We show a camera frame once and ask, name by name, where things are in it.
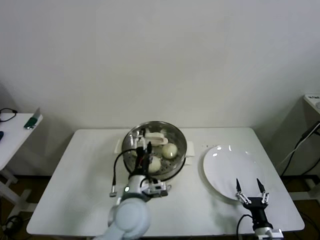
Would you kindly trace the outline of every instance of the table leg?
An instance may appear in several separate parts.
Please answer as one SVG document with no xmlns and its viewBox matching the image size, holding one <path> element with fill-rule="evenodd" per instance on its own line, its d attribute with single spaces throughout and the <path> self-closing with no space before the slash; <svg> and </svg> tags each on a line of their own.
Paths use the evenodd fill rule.
<svg viewBox="0 0 320 240">
<path fill-rule="evenodd" d="M 2 193 L 2 196 L 4 198 L 6 198 L 8 201 L 14 204 L 14 207 L 8 218 L 14 215 L 18 215 L 20 212 L 33 212 L 36 209 L 36 203 L 26 202 L 27 198 L 31 193 L 30 189 L 24 190 L 21 196 L 19 196 L 8 186 L 6 186 L 4 183 L 0 181 L 0 192 Z"/>
<path fill-rule="evenodd" d="M 11 181 L 11 183 L 16 184 L 18 182 L 18 179 L 6 168 L 2 169 L 0 174 Z"/>
</svg>

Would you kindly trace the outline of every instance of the white table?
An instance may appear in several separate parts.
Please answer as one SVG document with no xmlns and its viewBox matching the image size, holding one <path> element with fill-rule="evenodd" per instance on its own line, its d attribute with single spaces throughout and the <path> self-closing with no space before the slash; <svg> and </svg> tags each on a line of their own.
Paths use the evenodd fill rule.
<svg viewBox="0 0 320 240">
<path fill-rule="evenodd" d="M 107 229 L 109 210 L 117 198 L 110 198 L 117 140 L 129 129 L 81 129 L 71 139 L 33 216 L 27 232 L 33 235 L 101 235 Z M 263 166 L 265 188 L 270 192 L 266 208 L 268 220 L 283 231 L 304 228 L 286 188 L 250 128 L 185 128 L 193 141 L 192 165 L 170 180 L 172 190 L 163 198 L 148 202 L 152 222 L 146 237 L 234 235 L 239 218 L 249 211 L 240 204 L 226 202 L 206 185 L 201 173 L 202 158 L 213 145 L 231 144 L 248 149 Z M 128 173 L 117 166 L 117 183 L 122 187 Z M 251 219 L 243 219 L 240 234 L 252 234 Z"/>
<path fill-rule="evenodd" d="M 1 119 L 9 119 L 13 115 L 13 113 L 1 113 Z M 5 169 L 7 163 L 34 131 L 34 129 L 28 130 L 24 128 L 24 125 L 32 116 L 33 113 L 17 113 L 13 119 L 0 122 L 0 131 L 4 133 L 3 138 L 0 140 L 0 174 L 7 179 L 5 184 L 0 181 L 0 195 L 14 204 L 14 208 L 8 218 L 18 215 L 19 212 L 33 212 L 37 205 L 36 203 L 26 202 L 26 199 L 31 193 L 30 189 L 25 189 L 21 196 L 19 196 L 9 188 L 9 185 L 16 183 L 18 179 L 16 179 L 10 171 Z M 38 125 L 42 119 L 43 117 L 40 116 L 36 125 Z"/>
</svg>

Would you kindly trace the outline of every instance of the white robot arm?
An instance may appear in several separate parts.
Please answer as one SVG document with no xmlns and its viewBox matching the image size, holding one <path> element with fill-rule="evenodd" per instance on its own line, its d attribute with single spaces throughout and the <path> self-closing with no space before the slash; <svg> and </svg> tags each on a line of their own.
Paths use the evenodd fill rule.
<svg viewBox="0 0 320 240">
<path fill-rule="evenodd" d="M 103 235 L 95 237 L 95 240 L 133 240 L 143 236 L 151 223 L 147 202 L 151 198 L 167 196 L 171 188 L 170 185 L 149 176 L 149 164 L 153 160 L 152 146 L 150 142 L 146 145 L 143 135 L 138 138 L 141 146 L 137 147 L 135 142 L 137 158 L 134 171 L 129 176 L 122 197 L 109 212 L 109 228 Z M 116 195 L 114 176 L 110 197 Z"/>
</svg>

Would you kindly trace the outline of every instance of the cable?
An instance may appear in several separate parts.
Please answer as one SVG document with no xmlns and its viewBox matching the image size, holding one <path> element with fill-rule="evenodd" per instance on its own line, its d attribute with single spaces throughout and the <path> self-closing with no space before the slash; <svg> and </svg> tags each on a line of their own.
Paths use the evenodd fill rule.
<svg viewBox="0 0 320 240">
<path fill-rule="evenodd" d="M 239 221 L 238 221 L 238 224 L 236 225 L 236 238 L 237 238 L 238 240 L 240 240 L 240 239 L 239 239 L 239 226 L 240 226 L 241 220 L 242 220 L 244 217 L 250 217 L 250 218 L 252 218 L 252 216 L 249 215 L 249 214 L 244 214 L 244 215 L 242 215 L 242 217 L 240 217 L 240 219 L 239 219 Z"/>
<path fill-rule="evenodd" d="M 316 161 L 316 163 L 309 170 L 305 171 L 301 175 L 305 175 L 306 173 L 310 172 L 312 169 L 314 169 L 318 165 L 318 163 L 320 163 L 320 157 L 319 157 L 318 161 Z"/>
<path fill-rule="evenodd" d="M 125 153 L 127 152 L 130 152 L 130 151 L 135 151 L 134 148 L 131 148 L 131 149 L 127 149 L 127 150 L 124 150 L 122 151 L 115 159 L 114 161 L 114 165 L 113 165 L 113 179 L 112 179 L 112 185 L 115 186 L 116 185 L 116 166 L 117 166 L 117 161 L 118 159 Z"/>
<path fill-rule="evenodd" d="M 18 113 L 17 110 L 14 110 L 14 109 L 5 107 L 5 108 L 0 109 L 0 114 L 1 114 L 1 112 L 2 112 L 3 110 L 11 110 L 12 113 L 14 114 L 14 116 L 12 116 L 12 117 L 10 117 L 9 119 L 6 119 L 6 120 L 1 120 L 1 119 L 0 119 L 0 123 L 8 122 L 9 120 L 13 119 L 13 118 L 17 115 L 17 113 Z"/>
<path fill-rule="evenodd" d="M 8 239 L 11 239 L 11 240 L 28 240 L 28 239 L 30 239 L 30 238 L 32 237 L 32 235 L 29 235 L 28 237 L 22 238 L 22 239 L 16 239 L 16 238 L 12 237 L 12 233 L 16 233 L 15 231 L 19 231 L 19 230 L 21 229 L 21 227 L 22 227 L 22 222 L 25 222 L 25 221 L 30 220 L 30 219 L 31 219 L 31 217 L 26 218 L 26 219 L 22 219 L 20 216 L 14 215 L 14 216 L 9 217 L 9 218 L 5 221 L 5 223 L 2 223 L 2 201 L 1 201 L 1 198 L 0 198 L 0 225 L 1 225 L 0 228 L 1 228 L 2 231 L 3 231 L 3 236 L 1 237 L 1 240 L 3 240 L 4 237 L 6 237 L 7 240 L 8 240 Z M 14 221 L 14 220 L 18 220 L 18 222 L 19 222 L 21 225 L 18 226 L 18 227 L 13 227 L 13 226 L 12 226 L 11 228 L 13 229 L 13 232 L 10 233 L 10 231 L 8 231 L 8 224 L 9 224 L 9 223 L 12 223 L 13 225 L 14 225 L 14 224 L 17 224 L 17 221 Z"/>
<path fill-rule="evenodd" d="M 291 162 L 291 160 L 292 160 L 292 158 L 293 158 L 293 156 L 294 156 L 295 151 L 301 146 L 301 144 L 302 144 L 305 140 L 307 140 L 307 139 L 314 133 L 314 131 L 316 131 L 316 129 L 317 129 L 319 126 L 320 126 L 320 122 L 310 131 L 310 133 L 309 133 L 306 137 L 300 138 L 300 140 L 298 141 L 298 143 L 295 145 L 294 150 L 291 151 L 291 152 L 277 165 L 277 167 L 280 166 L 282 163 L 284 163 L 284 161 L 287 160 L 288 157 L 290 157 L 290 160 L 289 160 L 288 164 L 286 165 L 284 171 L 283 171 L 282 174 L 280 175 L 281 177 L 282 177 L 282 176 L 285 174 L 285 172 L 287 171 L 287 169 L 288 169 L 288 167 L 289 167 L 289 164 L 290 164 L 290 162 Z"/>
<path fill-rule="evenodd" d="M 296 236 L 296 238 L 297 239 L 299 239 L 299 240 L 303 240 L 301 237 L 299 237 L 299 235 L 298 234 L 296 234 L 295 232 L 293 232 L 293 234 Z"/>
<path fill-rule="evenodd" d="M 313 228 L 318 232 L 318 240 L 320 239 L 320 230 L 317 226 L 317 224 L 309 217 L 307 214 L 305 214 L 302 211 L 299 211 L 299 213 L 302 215 L 302 219 L 307 221 L 309 224 L 313 226 Z"/>
<path fill-rule="evenodd" d="M 295 155 L 295 151 L 296 151 L 296 149 L 299 147 L 299 144 L 302 142 L 302 139 L 300 139 L 297 143 L 296 143 L 296 145 L 295 145 L 295 147 L 294 147 L 294 151 L 291 153 L 289 153 L 289 154 L 291 154 L 291 156 L 290 156 L 290 159 L 289 159 L 289 161 L 288 161 L 288 163 L 286 164 L 286 166 L 285 166 L 285 169 L 283 170 L 283 172 L 282 172 L 282 174 L 280 175 L 280 177 L 283 177 L 284 176 L 284 174 L 285 174 L 285 172 L 287 171 L 287 169 L 288 169 L 288 167 L 289 167 L 289 165 L 290 165 L 290 163 L 291 163 L 291 161 L 292 161 L 292 158 L 294 157 L 294 155 Z"/>
</svg>

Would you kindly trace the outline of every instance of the power cord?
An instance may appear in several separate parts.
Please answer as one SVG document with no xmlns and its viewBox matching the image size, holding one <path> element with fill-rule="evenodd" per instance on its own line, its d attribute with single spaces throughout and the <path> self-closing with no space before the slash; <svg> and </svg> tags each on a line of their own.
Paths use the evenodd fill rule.
<svg viewBox="0 0 320 240">
<path fill-rule="evenodd" d="M 2 223 L 2 201 L 0 198 L 0 224 L 1 224 L 1 229 L 3 231 L 3 236 L 1 237 L 1 239 L 3 239 L 4 237 L 6 237 L 6 239 L 10 239 L 10 240 L 28 240 L 32 237 L 32 235 L 29 235 L 26 238 L 22 238 L 22 239 L 16 239 L 14 238 L 12 235 L 17 233 L 23 226 L 23 222 L 30 220 L 31 217 L 27 218 L 27 219 L 22 219 L 20 216 L 14 215 L 9 217 L 5 223 Z"/>
<path fill-rule="evenodd" d="M 305 220 L 306 222 L 308 222 L 311 226 L 313 226 L 313 228 L 318 232 L 318 240 L 320 240 L 320 230 L 319 230 L 317 224 L 311 219 L 311 217 L 309 217 L 304 212 L 299 211 L 299 213 L 301 214 L 302 219 Z"/>
<path fill-rule="evenodd" d="M 130 152 L 130 151 L 135 151 L 134 148 L 131 148 L 131 149 L 127 149 L 127 150 L 124 150 L 122 151 L 115 159 L 114 161 L 114 165 L 113 165 L 113 179 L 112 179 L 112 185 L 115 186 L 116 185 L 116 166 L 117 166 L 117 162 L 118 162 L 118 159 L 125 153 L 127 152 Z"/>
<path fill-rule="evenodd" d="M 280 166 L 284 161 L 287 160 L 288 157 L 290 157 L 284 171 L 282 172 L 282 174 L 280 175 L 281 177 L 284 176 L 285 172 L 287 171 L 292 158 L 296 152 L 296 150 L 301 146 L 301 144 L 307 140 L 312 134 L 317 133 L 317 130 L 320 128 L 320 121 L 317 121 L 312 127 L 310 127 L 306 132 L 304 132 L 300 138 L 300 140 L 296 143 L 293 151 L 291 151 L 277 166 Z"/>
<path fill-rule="evenodd" d="M 244 215 L 242 215 L 242 217 L 240 217 L 240 219 L 238 221 L 238 224 L 236 225 L 236 238 L 238 240 L 240 240 L 240 238 L 239 238 L 239 226 L 240 226 L 240 223 L 241 223 L 242 219 L 244 219 L 244 217 L 250 217 L 252 219 L 252 216 L 249 215 L 249 214 L 244 214 Z"/>
<path fill-rule="evenodd" d="M 10 117 L 9 119 L 6 119 L 6 120 L 1 120 L 1 119 L 0 119 L 0 123 L 8 122 L 9 120 L 11 120 L 11 119 L 13 119 L 15 116 L 17 116 L 17 113 L 18 113 L 17 110 L 14 110 L 14 109 L 12 109 L 12 108 L 5 107 L 5 108 L 0 109 L 0 114 L 1 114 L 1 112 L 2 112 L 3 110 L 10 110 L 10 111 L 12 111 L 12 113 L 13 113 L 14 115 L 13 115 L 12 117 Z"/>
</svg>

